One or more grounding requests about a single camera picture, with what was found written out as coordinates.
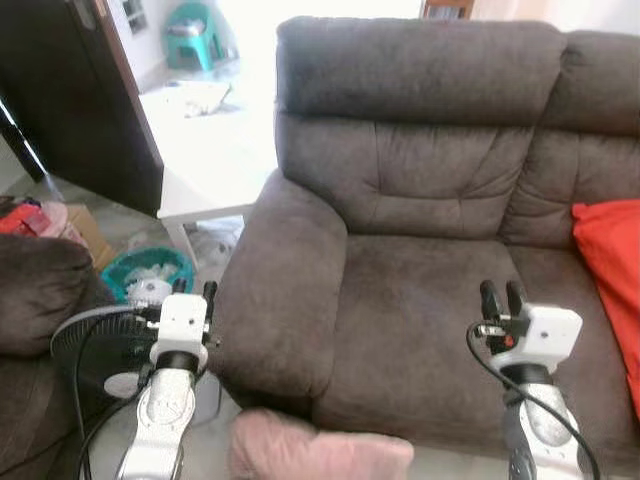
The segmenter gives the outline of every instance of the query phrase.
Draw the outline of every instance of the red pillow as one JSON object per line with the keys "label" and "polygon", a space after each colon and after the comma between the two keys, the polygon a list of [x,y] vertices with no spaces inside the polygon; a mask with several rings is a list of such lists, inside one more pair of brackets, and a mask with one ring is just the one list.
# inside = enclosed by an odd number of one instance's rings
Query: red pillow
{"label": "red pillow", "polygon": [[576,204],[573,235],[595,276],[640,418],[640,200]]}

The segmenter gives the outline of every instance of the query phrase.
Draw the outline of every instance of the sofa backrest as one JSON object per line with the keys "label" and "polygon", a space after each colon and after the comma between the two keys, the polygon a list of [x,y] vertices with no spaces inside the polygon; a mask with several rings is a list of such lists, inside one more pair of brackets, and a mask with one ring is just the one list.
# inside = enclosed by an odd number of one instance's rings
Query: sofa backrest
{"label": "sofa backrest", "polygon": [[351,232],[566,246],[572,202],[640,197],[639,66],[542,23],[293,19],[278,162]]}

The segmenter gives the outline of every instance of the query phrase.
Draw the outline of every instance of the floor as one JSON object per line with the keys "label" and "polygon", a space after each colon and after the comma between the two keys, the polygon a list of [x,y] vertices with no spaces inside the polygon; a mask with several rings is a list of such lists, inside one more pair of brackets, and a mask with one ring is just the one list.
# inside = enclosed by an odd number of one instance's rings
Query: floor
{"label": "floor", "polygon": [[[40,200],[87,205],[106,239],[119,251],[147,245],[170,245],[169,238],[158,220],[63,180],[48,177],[21,193]],[[201,264],[196,282],[197,289],[208,279],[221,278],[241,230],[241,218],[199,222],[189,228],[189,236]],[[182,478],[228,478],[225,465],[229,426],[239,411],[240,408],[235,402],[223,393],[218,417],[189,429],[183,443],[185,462]],[[134,420],[135,406],[130,406],[115,415],[99,433],[92,445],[94,479],[114,478],[121,456],[134,432]],[[408,478],[499,480],[508,476],[507,464],[503,460],[418,447]]]}

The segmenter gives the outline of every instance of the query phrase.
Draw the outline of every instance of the table leg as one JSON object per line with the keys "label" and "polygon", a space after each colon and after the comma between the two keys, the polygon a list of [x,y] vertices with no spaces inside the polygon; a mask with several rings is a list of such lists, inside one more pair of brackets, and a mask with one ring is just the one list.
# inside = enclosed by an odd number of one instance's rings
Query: table leg
{"label": "table leg", "polygon": [[173,242],[173,245],[180,251],[187,254],[193,263],[193,267],[198,269],[198,261],[196,255],[193,252],[193,247],[189,242],[189,237],[184,229],[184,225],[179,222],[163,221],[162,224],[169,234],[169,238]]}

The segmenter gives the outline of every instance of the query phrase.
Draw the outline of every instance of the brown sofa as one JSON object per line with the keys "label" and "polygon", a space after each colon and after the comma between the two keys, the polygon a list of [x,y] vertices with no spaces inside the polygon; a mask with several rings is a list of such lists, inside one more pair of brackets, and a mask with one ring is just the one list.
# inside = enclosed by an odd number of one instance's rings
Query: brown sofa
{"label": "brown sofa", "polygon": [[[67,240],[0,235],[0,479],[71,478],[78,450],[68,379],[49,340],[74,313],[113,303],[91,256]],[[84,413],[107,400],[82,391]]]}
{"label": "brown sofa", "polygon": [[640,198],[640,38],[542,23],[298,18],[279,29],[269,179],[217,297],[210,368],[243,406],[505,455],[465,329],[478,287],[575,309],[555,375],[607,472],[640,473],[574,202]]}

